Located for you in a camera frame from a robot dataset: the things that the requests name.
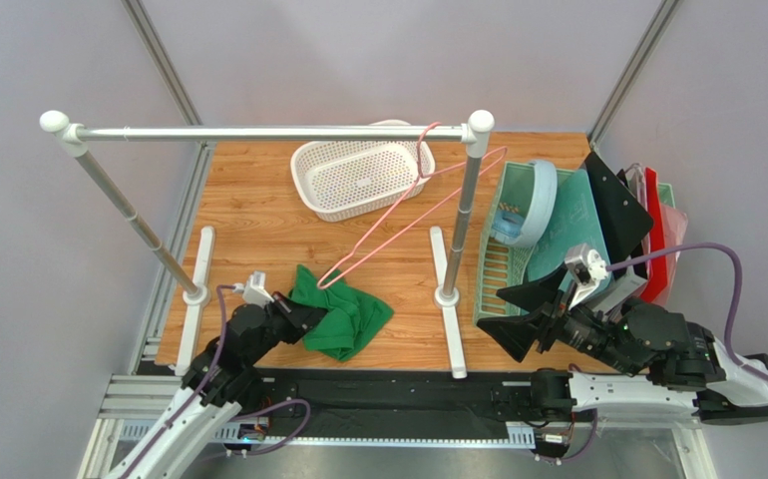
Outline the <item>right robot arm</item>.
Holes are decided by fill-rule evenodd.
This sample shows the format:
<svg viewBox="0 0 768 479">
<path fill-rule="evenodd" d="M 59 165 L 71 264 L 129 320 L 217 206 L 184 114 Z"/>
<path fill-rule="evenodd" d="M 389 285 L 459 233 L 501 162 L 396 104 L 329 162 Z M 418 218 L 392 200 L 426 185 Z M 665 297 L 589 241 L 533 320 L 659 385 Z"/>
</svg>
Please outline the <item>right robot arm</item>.
<svg viewBox="0 0 768 479">
<path fill-rule="evenodd" d="M 708 425 L 768 422 L 768 378 L 747 370 L 759 366 L 768 372 L 767 355 L 733 363 L 709 329 L 636 298 L 627 299 L 619 319 L 610 321 L 583 302 L 596 279 L 579 267 L 563 286 L 567 274 L 559 267 L 539 280 L 499 289 L 498 298 L 522 314 L 476 322 L 517 362 L 561 343 L 611 370 L 532 373 L 528 395 L 517 407 L 523 418 L 618 411 L 695 416 Z"/>
</svg>

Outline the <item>green tank top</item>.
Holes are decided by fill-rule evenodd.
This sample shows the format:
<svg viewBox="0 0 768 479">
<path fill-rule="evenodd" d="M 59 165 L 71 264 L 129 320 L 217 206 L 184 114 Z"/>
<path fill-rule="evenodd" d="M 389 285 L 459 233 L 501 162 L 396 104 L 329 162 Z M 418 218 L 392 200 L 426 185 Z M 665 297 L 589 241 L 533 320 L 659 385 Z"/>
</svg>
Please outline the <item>green tank top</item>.
<svg viewBox="0 0 768 479">
<path fill-rule="evenodd" d="M 326 310 L 321 322 L 303 337 L 306 350 L 346 362 L 364 349 L 394 316 L 384 300 L 348 285 L 343 279 L 326 289 L 303 264 L 295 271 L 289 298 L 299 304 Z"/>
</svg>

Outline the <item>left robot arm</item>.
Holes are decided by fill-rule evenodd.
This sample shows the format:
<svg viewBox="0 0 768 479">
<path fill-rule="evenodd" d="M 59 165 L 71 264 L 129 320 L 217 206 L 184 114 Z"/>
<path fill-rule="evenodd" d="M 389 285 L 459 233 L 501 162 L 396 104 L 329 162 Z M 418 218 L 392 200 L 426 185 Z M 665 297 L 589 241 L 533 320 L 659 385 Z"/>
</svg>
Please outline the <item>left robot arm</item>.
<svg viewBox="0 0 768 479">
<path fill-rule="evenodd" d="M 233 419 L 267 418 L 301 406 L 296 428 L 277 443 L 254 450 L 263 455 L 285 446 L 307 426 L 312 406 L 289 397 L 266 405 L 263 375 L 255 364 L 278 343 L 294 344 L 327 315 L 276 292 L 264 305 L 243 304 L 228 313 L 223 302 L 219 336 L 192 362 L 166 410 L 137 446 L 107 474 L 109 478 L 179 478 L 209 440 Z"/>
</svg>

